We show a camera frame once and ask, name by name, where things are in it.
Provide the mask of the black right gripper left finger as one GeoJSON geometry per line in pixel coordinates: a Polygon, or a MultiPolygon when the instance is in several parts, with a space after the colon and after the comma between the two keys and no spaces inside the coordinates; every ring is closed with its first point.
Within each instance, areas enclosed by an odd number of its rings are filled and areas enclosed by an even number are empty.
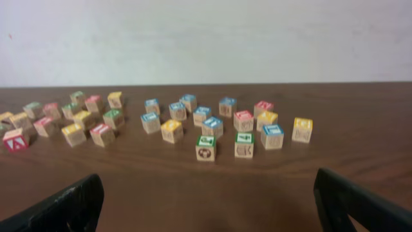
{"type": "Polygon", "coordinates": [[[88,175],[1,221],[1,231],[95,231],[104,201],[97,174],[88,175]]]}

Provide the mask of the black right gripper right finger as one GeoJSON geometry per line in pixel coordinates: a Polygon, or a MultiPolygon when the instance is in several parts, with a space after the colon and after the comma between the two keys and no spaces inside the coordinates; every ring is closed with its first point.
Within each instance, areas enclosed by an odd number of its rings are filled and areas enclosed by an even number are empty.
{"type": "Polygon", "coordinates": [[[356,185],[328,168],[320,168],[314,197],[323,231],[411,231],[411,212],[356,185]]]}

